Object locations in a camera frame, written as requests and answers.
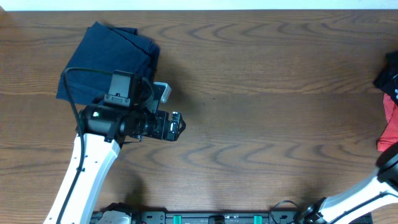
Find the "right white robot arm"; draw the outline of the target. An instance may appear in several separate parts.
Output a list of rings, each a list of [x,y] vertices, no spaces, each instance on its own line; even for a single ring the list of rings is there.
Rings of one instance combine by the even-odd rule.
[[[397,144],[376,161],[377,169],[347,191],[309,206],[296,223],[345,224],[385,205],[397,203]]]

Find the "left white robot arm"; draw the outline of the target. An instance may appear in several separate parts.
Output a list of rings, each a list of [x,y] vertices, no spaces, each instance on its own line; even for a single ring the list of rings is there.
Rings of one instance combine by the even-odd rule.
[[[45,223],[89,223],[100,190],[126,137],[176,141],[186,128],[182,115],[158,109],[172,91],[167,83],[114,71],[106,94],[78,111],[63,72],[76,119],[72,157]]]

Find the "folded navy blue trousers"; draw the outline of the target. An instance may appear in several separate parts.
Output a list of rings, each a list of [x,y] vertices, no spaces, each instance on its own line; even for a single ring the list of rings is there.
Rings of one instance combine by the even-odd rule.
[[[66,67],[110,73],[120,70],[153,80],[159,53],[159,46],[139,35],[135,28],[108,27],[95,22],[86,30]],[[73,101],[88,105],[109,91],[111,76],[75,70],[68,72],[67,83]]]

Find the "red garment at table edge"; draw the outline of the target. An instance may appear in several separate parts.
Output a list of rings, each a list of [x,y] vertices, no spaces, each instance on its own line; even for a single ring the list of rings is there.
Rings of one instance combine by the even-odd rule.
[[[383,105],[387,126],[377,140],[377,150],[384,152],[397,142],[397,105],[387,94],[383,95]]]

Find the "black garment at table edge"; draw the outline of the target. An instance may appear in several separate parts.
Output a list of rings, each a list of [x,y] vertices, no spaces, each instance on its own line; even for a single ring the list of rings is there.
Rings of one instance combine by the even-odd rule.
[[[373,81],[373,85],[397,104],[397,51],[387,53],[385,58],[386,64]]]

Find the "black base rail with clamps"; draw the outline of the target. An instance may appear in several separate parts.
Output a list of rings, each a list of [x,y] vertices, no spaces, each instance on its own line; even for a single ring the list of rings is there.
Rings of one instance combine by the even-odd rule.
[[[93,213],[89,224],[289,224],[300,223],[298,215],[298,211],[292,209],[271,213],[140,211],[124,203],[112,203]]]

